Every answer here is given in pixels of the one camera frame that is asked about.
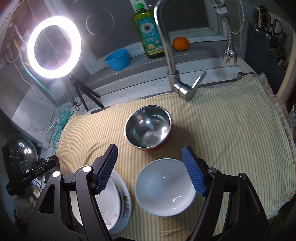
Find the white plate grey leaf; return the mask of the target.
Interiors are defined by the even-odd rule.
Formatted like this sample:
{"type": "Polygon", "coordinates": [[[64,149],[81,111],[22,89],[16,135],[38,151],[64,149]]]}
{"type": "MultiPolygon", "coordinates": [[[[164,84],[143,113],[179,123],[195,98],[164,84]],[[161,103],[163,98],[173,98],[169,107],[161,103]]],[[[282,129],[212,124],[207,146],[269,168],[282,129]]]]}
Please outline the white plate grey leaf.
{"type": "Polygon", "coordinates": [[[110,215],[110,211],[111,211],[111,200],[110,200],[110,192],[109,192],[109,188],[106,185],[106,188],[100,192],[99,195],[95,195],[95,199],[97,202],[97,205],[100,209],[101,215],[103,217],[103,220],[107,226],[108,229],[108,218],[110,215]]]}

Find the pink blossom deep plate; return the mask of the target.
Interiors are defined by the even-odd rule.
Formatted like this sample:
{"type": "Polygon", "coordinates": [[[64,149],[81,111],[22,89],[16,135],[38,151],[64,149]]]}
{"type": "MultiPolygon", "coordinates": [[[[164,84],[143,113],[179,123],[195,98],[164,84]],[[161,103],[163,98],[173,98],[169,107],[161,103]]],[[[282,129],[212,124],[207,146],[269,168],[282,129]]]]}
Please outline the pink blossom deep plate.
{"type": "Polygon", "coordinates": [[[109,231],[112,235],[114,235],[121,232],[127,226],[132,215],[132,200],[130,197],[130,192],[120,175],[117,172],[113,171],[111,178],[116,184],[119,192],[121,193],[121,200],[123,201],[123,208],[120,219],[117,224],[109,231]]]}

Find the orange fruit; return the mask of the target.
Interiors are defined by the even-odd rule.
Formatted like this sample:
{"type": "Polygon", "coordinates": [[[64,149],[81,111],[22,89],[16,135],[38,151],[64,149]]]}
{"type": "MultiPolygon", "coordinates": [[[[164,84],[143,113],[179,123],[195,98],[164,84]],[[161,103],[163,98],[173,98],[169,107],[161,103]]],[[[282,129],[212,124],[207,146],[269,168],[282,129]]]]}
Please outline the orange fruit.
{"type": "Polygon", "coordinates": [[[189,49],[190,42],[185,37],[176,37],[172,41],[172,47],[176,51],[186,51],[189,49]]]}

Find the blue plastic cup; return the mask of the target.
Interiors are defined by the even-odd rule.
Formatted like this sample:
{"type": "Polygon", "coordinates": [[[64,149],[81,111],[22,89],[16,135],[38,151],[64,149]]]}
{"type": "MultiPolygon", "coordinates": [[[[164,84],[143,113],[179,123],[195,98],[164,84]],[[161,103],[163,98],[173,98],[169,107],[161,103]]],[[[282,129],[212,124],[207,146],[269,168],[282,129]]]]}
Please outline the blue plastic cup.
{"type": "Polygon", "coordinates": [[[106,57],[105,62],[114,71],[123,70],[129,64],[128,52],[125,48],[116,50],[106,57]]]}

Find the green dish soap bottle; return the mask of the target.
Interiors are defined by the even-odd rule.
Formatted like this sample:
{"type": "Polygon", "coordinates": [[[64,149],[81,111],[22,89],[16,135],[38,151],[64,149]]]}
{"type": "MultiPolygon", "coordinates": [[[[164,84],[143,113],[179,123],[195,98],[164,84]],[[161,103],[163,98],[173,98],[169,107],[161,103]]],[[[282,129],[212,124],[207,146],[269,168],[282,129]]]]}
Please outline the green dish soap bottle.
{"type": "Polygon", "coordinates": [[[163,57],[163,44],[161,42],[154,15],[151,10],[146,9],[143,3],[135,5],[134,23],[140,37],[145,54],[150,59],[163,57]]]}

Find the large steel bowl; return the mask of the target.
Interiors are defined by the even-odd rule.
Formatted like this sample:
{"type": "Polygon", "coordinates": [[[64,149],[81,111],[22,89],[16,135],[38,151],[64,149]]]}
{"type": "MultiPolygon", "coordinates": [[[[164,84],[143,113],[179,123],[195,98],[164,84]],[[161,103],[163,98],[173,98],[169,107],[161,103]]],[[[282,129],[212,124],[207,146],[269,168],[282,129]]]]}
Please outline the large steel bowl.
{"type": "Polygon", "coordinates": [[[49,158],[49,161],[51,160],[55,161],[55,167],[45,173],[45,183],[48,182],[50,176],[55,171],[60,171],[63,175],[71,173],[69,166],[61,158],[53,155],[49,158]]]}

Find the red rose deep plate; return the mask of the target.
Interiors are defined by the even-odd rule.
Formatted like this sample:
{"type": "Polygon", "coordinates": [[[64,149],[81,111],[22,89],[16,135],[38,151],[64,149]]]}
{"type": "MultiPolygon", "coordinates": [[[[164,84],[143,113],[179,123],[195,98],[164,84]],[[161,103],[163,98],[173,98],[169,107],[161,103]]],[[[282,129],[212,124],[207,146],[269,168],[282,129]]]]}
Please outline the red rose deep plate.
{"type": "Polygon", "coordinates": [[[107,183],[110,189],[111,211],[108,220],[108,230],[113,229],[123,216],[124,200],[119,174],[113,170],[107,183]]]}

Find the black tripod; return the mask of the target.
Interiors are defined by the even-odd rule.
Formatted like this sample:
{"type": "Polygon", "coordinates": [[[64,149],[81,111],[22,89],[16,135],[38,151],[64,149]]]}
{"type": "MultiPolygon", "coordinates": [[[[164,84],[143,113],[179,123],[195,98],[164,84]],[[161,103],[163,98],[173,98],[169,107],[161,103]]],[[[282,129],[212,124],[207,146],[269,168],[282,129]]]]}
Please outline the black tripod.
{"type": "Polygon", "coordinates": [[[72,85],[74,86],[74,89],[78,94],[78,97],[82,102],[83,106],[85,107],[86,111],[88,111],[88,107],[86,105],[84,98],[82,97],[82,93],[85,94],[87,97],[89,97],[90,100],[93,101],[97,106],[99,106],[100,108],[104,108],[104,105],[98,100],[100,98],[99,94],[97,94],[94,90],[92,90],[86,84],[78,80],[78,78],[74,74],[70,74],[69,79],[72,85]]]}

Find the pale green ceramic bowl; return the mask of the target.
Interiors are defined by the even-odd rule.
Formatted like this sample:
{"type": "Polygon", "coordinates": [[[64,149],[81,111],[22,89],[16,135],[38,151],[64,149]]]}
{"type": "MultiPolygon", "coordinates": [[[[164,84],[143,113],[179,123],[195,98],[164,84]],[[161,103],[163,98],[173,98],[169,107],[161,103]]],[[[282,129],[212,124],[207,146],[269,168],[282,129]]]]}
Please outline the pale green ceramic bowl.
{"type": "Polygon", "coordinates": [[[160,217],[180,214],[196,196],[184,163],[171,158],[147,164],[137,177],[134,192],[143,210],[160,217]]]}

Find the red steel bowl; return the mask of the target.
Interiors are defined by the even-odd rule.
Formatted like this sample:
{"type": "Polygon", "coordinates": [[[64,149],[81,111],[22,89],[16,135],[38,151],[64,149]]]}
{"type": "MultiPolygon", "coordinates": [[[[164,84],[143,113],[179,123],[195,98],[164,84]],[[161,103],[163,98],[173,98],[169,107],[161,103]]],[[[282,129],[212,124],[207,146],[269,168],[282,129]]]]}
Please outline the red steel bowl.
{"type": "Polygon", "coordinates": [[[148,151],[164,144],[171,128],[171,115],[165,108],[159,105],[146,105],[129,116],[123,133],[132,147],[148,151]]]}

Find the dark knife block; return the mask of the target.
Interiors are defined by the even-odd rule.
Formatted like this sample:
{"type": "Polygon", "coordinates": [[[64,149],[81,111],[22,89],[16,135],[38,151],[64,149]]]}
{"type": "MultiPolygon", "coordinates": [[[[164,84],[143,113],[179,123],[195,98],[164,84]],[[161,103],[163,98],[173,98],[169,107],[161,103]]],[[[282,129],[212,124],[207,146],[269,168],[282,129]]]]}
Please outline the dark knife block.
{"type": "Polygon", "coordinates": [[[285,71],[279,65],[285,59],[285,48],[278,51],[278,39],[267,38],[264,32],[257,32],[249,28],[247,33],[247,46],[245,62],[256,74],[264,73],[269,81],[279,83],[283,81],[285,71]]]}

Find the black scissors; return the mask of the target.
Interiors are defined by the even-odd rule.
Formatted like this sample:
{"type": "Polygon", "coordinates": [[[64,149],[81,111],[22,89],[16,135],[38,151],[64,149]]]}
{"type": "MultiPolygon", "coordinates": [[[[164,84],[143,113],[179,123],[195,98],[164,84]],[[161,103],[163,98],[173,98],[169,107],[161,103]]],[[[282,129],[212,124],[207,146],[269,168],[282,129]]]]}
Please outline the black scissors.
{"type": "Polygon", "coordinates": [[[279,39],[275,54],[280,56],[285,41],[287,40],[287,34],[283,31],[281,22],[278,19],[272,21],[271,16],[268,13],[260,14],[260,21],[266,37],[269,39],[277,37],[279,39]]]}

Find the chrome faucet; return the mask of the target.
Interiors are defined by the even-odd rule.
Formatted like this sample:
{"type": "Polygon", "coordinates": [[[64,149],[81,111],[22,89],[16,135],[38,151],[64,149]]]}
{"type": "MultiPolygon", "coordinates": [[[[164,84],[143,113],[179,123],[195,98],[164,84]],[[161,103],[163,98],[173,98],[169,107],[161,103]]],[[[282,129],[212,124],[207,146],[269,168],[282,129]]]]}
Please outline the chrome faucet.
{"type": "Polygon", "coordinates": [[[206,71],[202,71],[192,86],[183,83],[180,80],[180,73],[176,68],[173,48],[171,46],[168,31],[165,29],[162,11],[166,1],[159,0],[154,6],[154,20],[158,28],[159,36],[163,44],[166,63],[168,66],[168,78],[173,92],[177,93],[185,101],[190,101],[195,96],[197,89],[207,75],[206,71]]]}

